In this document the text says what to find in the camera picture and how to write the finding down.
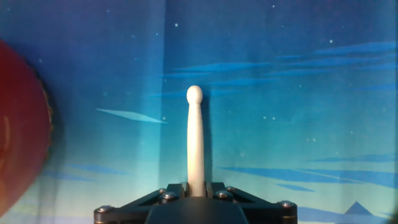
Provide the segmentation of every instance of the backdrop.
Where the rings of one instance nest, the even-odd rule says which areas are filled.
[[[383,223],[397,200],[395,1],[1,1],[0,38],[47,85],[50,160],[1,223],[93,221],[187,179],[190,85],[206,179]]]

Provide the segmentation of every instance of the blue backdrop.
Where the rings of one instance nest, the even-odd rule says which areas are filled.
[[[383,223],[397,200],[395,1],[2,1],[0,38],[54,107],[51,159],[1,223],[92,223],[186,181],[186,90],[207,180]]]

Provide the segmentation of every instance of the rounded tip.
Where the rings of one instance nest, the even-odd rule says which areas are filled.
[[[191,86],[187,91],[187,100],[189,104],[199,105],[203,99],[203,92],[199,86]]]

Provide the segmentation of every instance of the gradient background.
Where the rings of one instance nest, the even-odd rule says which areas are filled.
[[[300,223],[383,223],[397,200],[395,1],[0,1],[46,83],[51,159],[0,223],[92,223],[186,181],[190,85],[206,178]]]

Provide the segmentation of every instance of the night sky illustration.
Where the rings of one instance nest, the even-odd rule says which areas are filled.
[[[0,39],[55,112],[50,159],[0,222],[89,223],[186,181],[186,92],[199,85],[206,181],[293,201],[299,223],[384,223],[398,188],[396,7],[0,1]]]

